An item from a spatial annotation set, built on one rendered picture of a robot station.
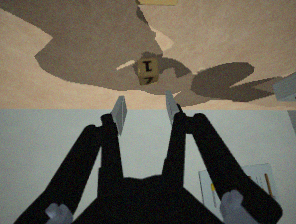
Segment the tan cube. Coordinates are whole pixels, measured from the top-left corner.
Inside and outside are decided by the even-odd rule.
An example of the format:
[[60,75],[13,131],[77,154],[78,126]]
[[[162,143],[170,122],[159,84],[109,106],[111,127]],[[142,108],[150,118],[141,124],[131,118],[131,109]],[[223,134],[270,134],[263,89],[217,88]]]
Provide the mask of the tan cube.
[[138,5],[170,5],[175,6],[178,0],[136,0]]
[[138,59],[137,65],[140,85],[158,84],[159,72],[157,58]]

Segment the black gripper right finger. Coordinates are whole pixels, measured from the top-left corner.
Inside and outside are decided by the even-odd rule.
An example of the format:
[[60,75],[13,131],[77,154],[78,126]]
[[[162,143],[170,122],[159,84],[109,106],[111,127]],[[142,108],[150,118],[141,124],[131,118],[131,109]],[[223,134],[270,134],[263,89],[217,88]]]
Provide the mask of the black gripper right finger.
[[249,178],[205,114],[186,116],[165,91],[171,135],[152,212],[153,224],[180,224],[186,134],[193,138],[221,201],[224,224],[277,224],[279,203]]

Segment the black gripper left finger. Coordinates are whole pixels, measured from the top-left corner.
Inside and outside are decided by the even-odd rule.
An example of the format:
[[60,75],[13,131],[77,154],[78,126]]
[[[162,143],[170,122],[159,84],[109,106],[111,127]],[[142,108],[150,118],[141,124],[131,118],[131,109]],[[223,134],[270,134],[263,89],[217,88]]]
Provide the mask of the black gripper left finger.
[[125,224],[118,137],[126,115],[125,97],[119,96],[112,112],[101,116],[102,126],[91,124],[83,129],[46,189],[14,224],[71,224],[100,148],[94,224]]

